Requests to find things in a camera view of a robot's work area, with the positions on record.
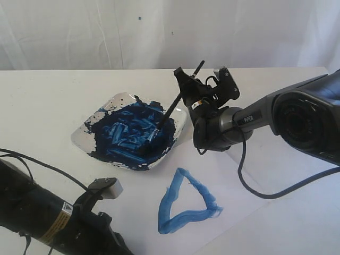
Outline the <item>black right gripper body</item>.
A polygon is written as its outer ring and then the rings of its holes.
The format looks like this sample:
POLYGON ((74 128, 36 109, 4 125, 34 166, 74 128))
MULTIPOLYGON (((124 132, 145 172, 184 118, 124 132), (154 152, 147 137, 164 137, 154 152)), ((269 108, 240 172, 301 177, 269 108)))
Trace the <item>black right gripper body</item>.
POLYGON ((218 110, 217 100, 218 98, 214 98, 214 90, 213 87, 209 84, 203 84, 199 79, 195 79, 194 84, 196 85, 197 93, 194 97, 188 98, 187 100, 183 100, 184 105, 187 107, 188 112, 192 113, 196 106, 192 107, 198 101, 203 101, 203 103, 207 102, 208 106, 213 110, 218 110))

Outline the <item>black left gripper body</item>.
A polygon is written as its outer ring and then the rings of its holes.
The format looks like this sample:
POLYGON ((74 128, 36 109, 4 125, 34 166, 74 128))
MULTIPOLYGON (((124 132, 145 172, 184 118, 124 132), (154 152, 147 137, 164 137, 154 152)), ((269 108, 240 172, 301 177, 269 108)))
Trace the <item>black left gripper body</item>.
POLYGON ((62 254, 132 254, 122 236, 111 229, 111 220, 104 212, 82 214, 64 202, 39 241, 62 254))

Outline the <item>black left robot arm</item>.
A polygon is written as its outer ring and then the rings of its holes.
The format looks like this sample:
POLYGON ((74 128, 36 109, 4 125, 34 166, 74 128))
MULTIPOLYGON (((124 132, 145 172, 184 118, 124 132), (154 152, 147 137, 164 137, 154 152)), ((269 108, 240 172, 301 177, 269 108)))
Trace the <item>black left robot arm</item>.
POLYGON ((3 160, 1 226, 62 254, 131 254, 122 236, 112 230, 112 218, 92 212, 98 200, 119 196, 118 179, 101 178, 88 188, 71 204, 3 160))

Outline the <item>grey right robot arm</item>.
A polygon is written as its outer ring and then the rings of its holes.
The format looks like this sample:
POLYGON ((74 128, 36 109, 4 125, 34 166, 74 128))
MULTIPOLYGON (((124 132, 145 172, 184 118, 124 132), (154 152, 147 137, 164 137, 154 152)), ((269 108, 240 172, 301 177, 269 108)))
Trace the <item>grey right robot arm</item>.
POLYGON ((228 107, 240 91, 227 68, 215 71, 214 87, 174 71, 194 127, 197 149, 225 151, 269 126, 291 147, 339 164, 339 72, 272 92, 246 108, 228 107))

